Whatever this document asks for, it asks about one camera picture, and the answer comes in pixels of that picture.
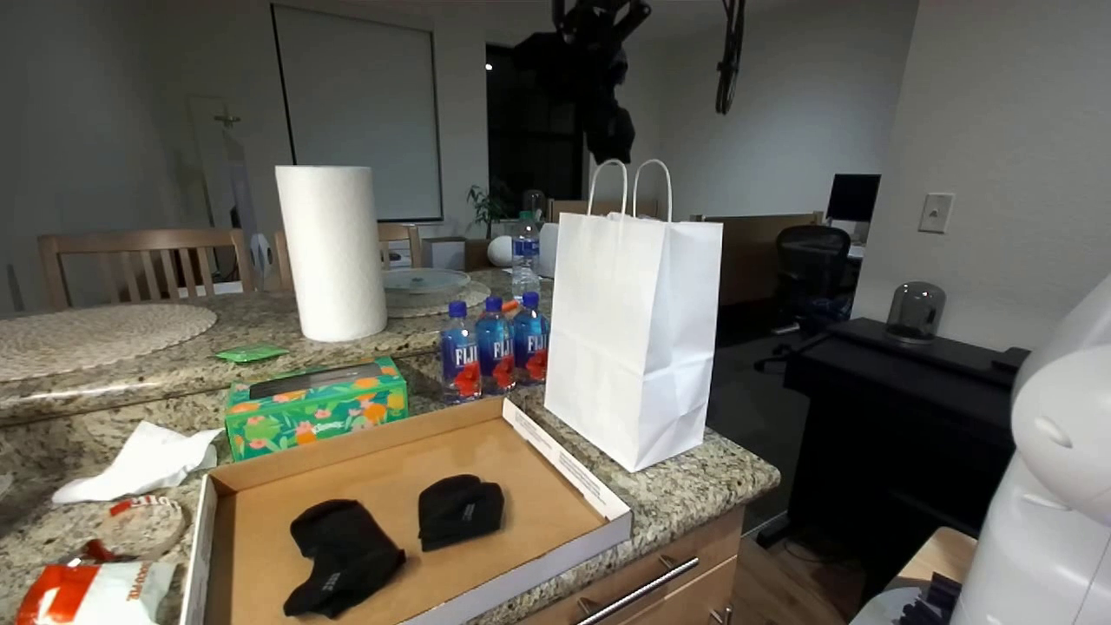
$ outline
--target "bottle label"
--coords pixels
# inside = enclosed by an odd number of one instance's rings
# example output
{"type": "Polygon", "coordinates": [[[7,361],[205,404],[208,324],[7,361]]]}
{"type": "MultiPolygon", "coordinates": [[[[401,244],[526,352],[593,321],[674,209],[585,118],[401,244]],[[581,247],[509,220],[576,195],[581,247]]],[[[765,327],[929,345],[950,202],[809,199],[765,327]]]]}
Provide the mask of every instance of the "bottle label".
{"type": "Polygon", "coordinates": [[[473,345],[446,341],[446,384],[462,400],[483,395],[483,373],[473,345]]]}
{"type": "Polygon", "coordinates": [[[516,384],[513,341],[507,329],[499,337],[478,345],[478,364],[483,364],[483,378],[488,390],[513,390],[516,384]]]}
{"type": "Polygon", "coordinates": [[[526,334],[516,337],[521,382],[541,384],[549,378],[549,337],[526,334]]]}

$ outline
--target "blue bottle cap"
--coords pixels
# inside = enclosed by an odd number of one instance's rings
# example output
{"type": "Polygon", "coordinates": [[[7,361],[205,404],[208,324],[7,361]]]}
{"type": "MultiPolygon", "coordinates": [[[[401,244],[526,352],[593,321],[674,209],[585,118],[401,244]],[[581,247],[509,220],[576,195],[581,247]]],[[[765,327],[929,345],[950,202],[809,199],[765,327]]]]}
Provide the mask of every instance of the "blue bottle cap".
{"type": "Polygon", "coordinates": [[[449,315],[451,315],[451,321],[464,321],[464,303],[462,303],[462,300],[451,300],[451,303],[449,303],[449,315]]]}

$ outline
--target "dark floor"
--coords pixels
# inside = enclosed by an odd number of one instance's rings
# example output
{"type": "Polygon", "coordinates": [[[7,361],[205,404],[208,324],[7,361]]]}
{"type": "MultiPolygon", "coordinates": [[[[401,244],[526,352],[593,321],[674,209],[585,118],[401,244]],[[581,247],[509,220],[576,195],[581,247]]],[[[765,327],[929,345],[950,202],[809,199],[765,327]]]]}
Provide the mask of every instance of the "dark floor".
{"type": "Polygon", "coordinates": [[[813,578],[823,602],[838,606],[839,614],[855,614],[865,572],[851,550],[818,528],[792,533],[767,545],[767,536],[787,522],[809,409],[803,391],[785,390],[785,361],[771,361],[758,373],[762,358],[803,345],[799,334],[779,334],[779,327],[780,321],[767,307],[733,315],[722,313],[710,428],[780,468],[780,486],[747,507],[747,536],[765,542],[773,556],[767,563],[792,565],[803,556],[803,570],[813,578]]]}

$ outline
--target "green tissue box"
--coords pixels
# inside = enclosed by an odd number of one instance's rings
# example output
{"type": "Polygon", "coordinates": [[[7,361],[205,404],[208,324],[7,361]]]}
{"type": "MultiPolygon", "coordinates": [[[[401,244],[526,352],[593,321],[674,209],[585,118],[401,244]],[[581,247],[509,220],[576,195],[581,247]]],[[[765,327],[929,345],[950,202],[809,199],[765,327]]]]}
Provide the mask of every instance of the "green tissue box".
{"type": "Polygon", "coordinates": [[[411,384],[394,358],[375,358],[366,368],[234,384],[223,425],[234,460],[264,460],[402,418],[411,384]]]}

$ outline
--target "kitchen counter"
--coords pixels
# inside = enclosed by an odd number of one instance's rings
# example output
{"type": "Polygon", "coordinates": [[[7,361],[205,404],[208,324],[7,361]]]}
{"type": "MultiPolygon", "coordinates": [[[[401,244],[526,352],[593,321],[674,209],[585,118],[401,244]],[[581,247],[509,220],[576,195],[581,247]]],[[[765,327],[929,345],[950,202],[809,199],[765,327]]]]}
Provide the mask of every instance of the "kitchen counter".
{"type": "MultiPolygon", "coordinates": [[[[421,368],[431,368],[435,358],[401,358],[401,364],[417,382],[412,409],[435,409],[436,400],[431,400],[431,384],[421,382],[424,375],[412,375],[421,368]]],[[[686,456],[678,456],[647,472],[626,472],[581,435],[561,428],[549,409],[541,409],[541,390],[516,390],[513,400],[632,507],[632,538],[507,602],[505,607],[494,607],[483,623],[516,623],[608,578],[637,556],[653,552],[678,536],[751,505],[755,497],[773,490],[780,481],[773,464],[712,431],[704,444],[686,456]]],[[[15,472],[7,481],[7,494],[0,483],[0,623],[15,614],[36,572],[44,563],[74,556],[86,538],[95,538],[97,522],[108,515],[108,505],[50,507],[50,494],[59,483],[104,468],[140,422],[153,422],[174,431],[200,431],[219,428],[219,406],[223,391],[200,391],[186,400],[161,400],[125,409],[97,409],[74,422],[9,428],[7,438],[0,438],[0,444],[7,444],[0,460],[9,456],[7,472],[15,472]]],[[[178,486],[174,497],[191,509],[197,481],[178,486]]]]}
{"type": "MultiPolygon", "coordinates": [[[[494,293],[507,293],[498,275],[485,275],[485,283],[494,293]]],[[[348,368],[375,354],[396,354],[411,378],[412,415],[446,406],[435,382],[441,315],[390,321],[384,334],[368,341],[314,345],[300,334],[291,300],[214,300],[208,307],[219,324],[186,345],[101,373],[0,384],[0,623],[19,610],[37,570],[68,560],[97,536],[108,515],[108,505],[50,507],[50,494],[75,475],[101,472],[144,422],[174,431],[223,428],[223,404],[234,382],[259,382],[303,368],[348,368]],[[286,358],[251,368],[214,361],[214,352],[243,345],[280,345],[286,358]]],[[[561,428],[541,406],[541,390],[516,390],[513,400],[632,507],[632,538],[494,607],[483,623],[534,614],[671,545],[678,536],[751,505],[780,481],[773,464],[712,431],[686,456],[647,472],[626,472],[561,428]]],[[[197,481],[171,490],[171,497],[191,509],[197,481]]],[[[184,565],[186,550],[186,538],[181,538],[171,560],[184,565]]],[[[178,610],[181,580],[184,572],[178,570],[171,610],[178,610]]]]}
{"type": "MultiPolygon", "coordinates": [[[[473,271],[468,279],[488,293],[509,293],[509,279],[505,271],[473,271]]],[[[306,368],[350,368],[373,354],[421,354],[435,352],[436,329],[446,327],[446,315],[390,315],[384,329],[375,337],[318,345],[303,337],[291,294],[225,294],[191,307],[214,313],[214,327],[195,341],[111,368],[0,382],[0,431],[15,425],[228,390],[237,382],[259,382],[306,368]],[[251,368],[214,361],[219,352],[251,345],[278,345],[286,354],[251,368]]]]}

